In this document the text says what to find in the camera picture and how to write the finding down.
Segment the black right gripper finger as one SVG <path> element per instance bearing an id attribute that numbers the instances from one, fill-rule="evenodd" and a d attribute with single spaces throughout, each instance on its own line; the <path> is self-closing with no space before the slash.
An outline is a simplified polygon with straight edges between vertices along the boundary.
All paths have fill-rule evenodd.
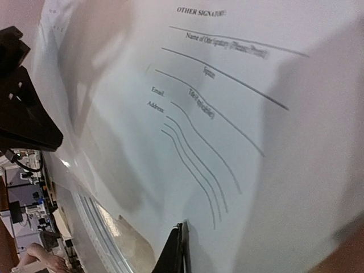
<path id="1" fill-rule="evenodd" d="M 153 273 L 184 272 L 191 272 L 189 229 L 186 220 L 173 227 L 153 269 Z"/>

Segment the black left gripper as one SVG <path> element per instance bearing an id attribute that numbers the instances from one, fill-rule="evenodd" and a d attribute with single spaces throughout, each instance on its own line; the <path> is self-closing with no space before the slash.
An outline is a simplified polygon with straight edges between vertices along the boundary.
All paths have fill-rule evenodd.
<path id="1" fill-rule="evenodd" d="M 1 30 L 1 149 L 56 151 L 63 134 L 21 66 L 31 50 L 22 37 L 15 26 Z"/>

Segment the pink paper folder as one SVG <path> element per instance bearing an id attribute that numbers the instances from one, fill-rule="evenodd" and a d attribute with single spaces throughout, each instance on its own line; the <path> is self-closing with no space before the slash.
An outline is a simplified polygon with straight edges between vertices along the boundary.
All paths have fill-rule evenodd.
<path id="1" fill-rule="evenodd" d="M 308 272 L 363 272 L 363 212 L 336 232 L 338 247 Z"/>

